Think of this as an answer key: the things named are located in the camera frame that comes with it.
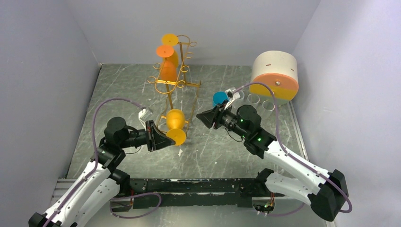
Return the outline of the blue wine glass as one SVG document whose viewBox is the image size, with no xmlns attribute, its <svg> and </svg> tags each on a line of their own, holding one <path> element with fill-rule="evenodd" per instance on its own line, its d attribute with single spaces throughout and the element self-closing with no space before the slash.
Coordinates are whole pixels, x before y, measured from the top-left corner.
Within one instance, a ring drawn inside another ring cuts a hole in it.
<svg viewBox="0 0 401 227">
<path fill-rule="evenodd" d="M 212 97 L 212 106 L 215 107 L 216 105 L 221 105 L 224 102 L 229 101 L 228 95 L 225 91 L 218 91 L 213 94 Z"/>
</svg>

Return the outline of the clear wine glass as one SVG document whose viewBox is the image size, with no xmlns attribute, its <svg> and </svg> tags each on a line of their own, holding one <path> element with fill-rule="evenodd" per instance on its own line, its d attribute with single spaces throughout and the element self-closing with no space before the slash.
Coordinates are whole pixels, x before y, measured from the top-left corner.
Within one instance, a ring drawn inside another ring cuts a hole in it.
<svg viewBox="0 0 401 227">
<path fill-rule="evenodd" d="M 233 94 L 234 102 L 233 106 L 239 107 L 244 103 L 244 92 L 242 90 Z"/>
<path fill-rule="evenodd" d="M 262 103 L 262 119 L 267 119 L 271 116 L 273 111 L 275 110 L 275 104 L 269 100 L 265 100 Z"/>
<path fill-rule="evenodd" d="M 257 94 L 250 93 L 247 97 L 246 103 L 254 107 L 255 110 L 258 110 L 260 102 L 260 97 Z"/>
</svg>

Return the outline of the gold wire glass rack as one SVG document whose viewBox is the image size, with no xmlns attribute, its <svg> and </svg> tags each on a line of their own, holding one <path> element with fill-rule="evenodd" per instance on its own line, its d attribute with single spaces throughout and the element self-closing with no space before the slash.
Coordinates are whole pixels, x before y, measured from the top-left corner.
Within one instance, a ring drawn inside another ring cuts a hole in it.
<svg viewBox="0 0 401 227">
<path fill-rule="evenodd" d="M 199 88 L 201 87 L 201 81 L 199 81 L 198 83 L 192 83 L 187 79 L 187 74 L 190 71 L 190 67 L 188 64 L 186 64 L 186 61 L 193 57 L 193 53 L 190 51 L 190 49 L 196 47 L 197 42 L 192 41 L 190 37 L 186 35 L 176 35 L 176 36 L 178 36 L 178 44 L 174 47 L 178 54 L 178 68 L 177 68 L 176 81 L 171 82 L 171 81 L 161 80 L 159 78 L 160 63 L 162 62 L 161 57 L 160 57 L 161 62 L 155 63 L 153 65 L 153 68 L 157 71 L 157 75 L 150 76 L 147 79 L 147 82 L 149 84 L 153 84 L 155 90 L 158 93 L 166 95 L 166 106 L 164 111 L 159 116 L 157 123 L 159 123 L 160 120 L 162 119 L 166 121 L 167 112 L 174 108 L 172 95 L 176 89 L 185 87 L 196 88 L 194 101 L 197 101 L 198 91 Z"/>
</svg>

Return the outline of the orange wine glass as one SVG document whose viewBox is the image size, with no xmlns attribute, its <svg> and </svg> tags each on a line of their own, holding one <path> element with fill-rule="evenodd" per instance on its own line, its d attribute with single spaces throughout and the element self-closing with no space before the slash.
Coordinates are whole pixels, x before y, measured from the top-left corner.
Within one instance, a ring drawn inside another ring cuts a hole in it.
<svg viewBox="0 0 401 227">
<path fill-rule="evenodd" d="M 178 68 L 178 55 L 170 45 L 161 45 L 156 53 L 162 58 L 159 69 L 159 78 L 166 81 L 176 81 Z"/>
</svg>

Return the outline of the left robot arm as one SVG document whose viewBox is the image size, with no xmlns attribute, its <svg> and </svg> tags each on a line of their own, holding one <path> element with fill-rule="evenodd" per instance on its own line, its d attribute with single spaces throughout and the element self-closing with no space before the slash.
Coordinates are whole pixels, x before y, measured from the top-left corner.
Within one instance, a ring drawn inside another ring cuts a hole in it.
<svg viewBox="0 0 401 227">
<path fill-rule="evenodd" d="M 43 214 L 34 213 L 30 227 L 77 227 L 90 219 L 106 202 L 116 196 L 132 196 L 129 174 L 117 167 L 126 157 L 124 148 L 147 146 L 148 151 L 175 145 L 153 120 L 137 130 L 122 117 L 110 119 L 104 137 L 86 168 L 73 185 Z"/>
</svg>

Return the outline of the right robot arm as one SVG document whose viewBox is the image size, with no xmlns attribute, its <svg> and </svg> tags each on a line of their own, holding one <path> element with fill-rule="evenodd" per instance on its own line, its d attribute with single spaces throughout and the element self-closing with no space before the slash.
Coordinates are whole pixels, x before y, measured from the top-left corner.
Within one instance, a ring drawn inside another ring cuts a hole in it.
<svg viewBox="0 0 401 227">
<path fill-rule="evenodd" d="M 261 117 L 251 105 L 243 105 L 232 113 L 217 105 L 198 113 L 196 117 L 207 127 L 225 127 L 244 140 L 244 146 L 253 155 L 268 159 L 292 175 L 284 177 L 273 170 L 258 174 L 255 190 L 261 196 L 270 192 L 287 195 L 310 206 L 312 211 L 326 221 L 334 221 L 349 201 L 345 175 L 335 169 L 330 172 L 320 168 L 284 146 L 261 127 Z"/>
</svg>

